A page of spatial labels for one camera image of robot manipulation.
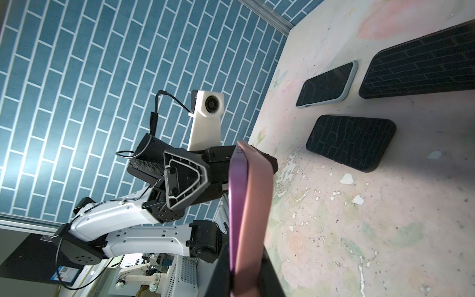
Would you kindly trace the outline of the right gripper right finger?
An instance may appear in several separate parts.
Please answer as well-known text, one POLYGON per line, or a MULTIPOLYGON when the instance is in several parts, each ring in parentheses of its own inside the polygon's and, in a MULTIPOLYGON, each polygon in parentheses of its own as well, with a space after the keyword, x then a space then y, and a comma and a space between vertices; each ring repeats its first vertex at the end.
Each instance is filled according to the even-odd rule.
POLYGON ((266 249, 263 250, 261 269, 258 278, 258 287, 260 297, 286 296, 266 249))

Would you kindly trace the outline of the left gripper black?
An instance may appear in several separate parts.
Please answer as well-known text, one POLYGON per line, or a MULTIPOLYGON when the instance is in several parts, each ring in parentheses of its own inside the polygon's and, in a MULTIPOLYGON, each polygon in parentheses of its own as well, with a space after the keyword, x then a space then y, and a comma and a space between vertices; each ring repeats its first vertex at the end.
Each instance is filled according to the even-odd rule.
POLYGON ((150 197, 142 204, 158 222, 181 219, 189 206, 220 199, 227 192, 230 160, 236 146, 210 147, 189 152, 166 149, 163 160, 148 159, 142 172, 152 185, 150 197))

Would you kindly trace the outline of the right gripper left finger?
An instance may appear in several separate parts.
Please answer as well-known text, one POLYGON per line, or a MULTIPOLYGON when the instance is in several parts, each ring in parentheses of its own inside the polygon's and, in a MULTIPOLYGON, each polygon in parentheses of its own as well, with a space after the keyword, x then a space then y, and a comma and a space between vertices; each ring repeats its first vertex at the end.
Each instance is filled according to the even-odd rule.
POLYGON ((214 272, 214 296, 230 296, 230 244, 225 238, 214 272))

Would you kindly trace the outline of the pink phone case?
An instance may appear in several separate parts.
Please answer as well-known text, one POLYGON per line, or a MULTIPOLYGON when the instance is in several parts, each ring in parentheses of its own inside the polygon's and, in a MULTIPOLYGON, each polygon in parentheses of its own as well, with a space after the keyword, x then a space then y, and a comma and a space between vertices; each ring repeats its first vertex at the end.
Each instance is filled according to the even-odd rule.
POLYGON ((273 198, 272 164, 260 151, 239 141, 248 162, 246 201, 242 214, 232 297, 258 297, 258 278, 268 216, 273 198))

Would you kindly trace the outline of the black phone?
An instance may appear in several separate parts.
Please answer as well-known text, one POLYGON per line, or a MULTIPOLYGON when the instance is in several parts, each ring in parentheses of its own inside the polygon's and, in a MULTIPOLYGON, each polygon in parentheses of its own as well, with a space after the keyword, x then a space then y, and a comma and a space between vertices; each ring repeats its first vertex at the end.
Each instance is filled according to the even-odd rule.
POLYGON ((396 131, 396 124, 388 119, 322 115, 315 122, 306 149, 369 173, 378 167, 396 131))
POLYGON ((240 146, 236 146, 230 160, 229 211, 230 211, 230 282, 233 288, 242 214, 246 201, 248 162, 240 146))
POLYGON ((359 96, 379 99, 474 87, 475 22, 467 21, 378 52, 359 96))

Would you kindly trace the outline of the blue phone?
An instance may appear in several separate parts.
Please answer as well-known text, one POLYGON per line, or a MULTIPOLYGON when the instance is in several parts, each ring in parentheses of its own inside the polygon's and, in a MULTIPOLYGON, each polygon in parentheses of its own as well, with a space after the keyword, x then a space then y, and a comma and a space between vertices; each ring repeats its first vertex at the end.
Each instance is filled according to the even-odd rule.
POLYGON ((307 108, 343 101, 351 89, 357 69, 357 61, 352 61, 306 80, 296 107, 307 108))

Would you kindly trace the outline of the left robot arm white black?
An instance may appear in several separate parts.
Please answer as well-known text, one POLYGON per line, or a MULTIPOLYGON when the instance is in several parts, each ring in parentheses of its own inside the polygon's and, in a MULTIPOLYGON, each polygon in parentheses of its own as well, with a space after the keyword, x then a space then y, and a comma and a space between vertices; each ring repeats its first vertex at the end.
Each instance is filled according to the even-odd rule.
POLYGON ((53 235, 58 251, 80 265, 133 252, 165 252, 214 262, 229 246, 230 270, 258 269, 264 250, 277 159, 247 142, 188 151, 154 140, 132 170, 148 186, 123 198, 84 198, 53 235), (176 226, 193 205, 229 199, 229 229, 196 220, 176 226))

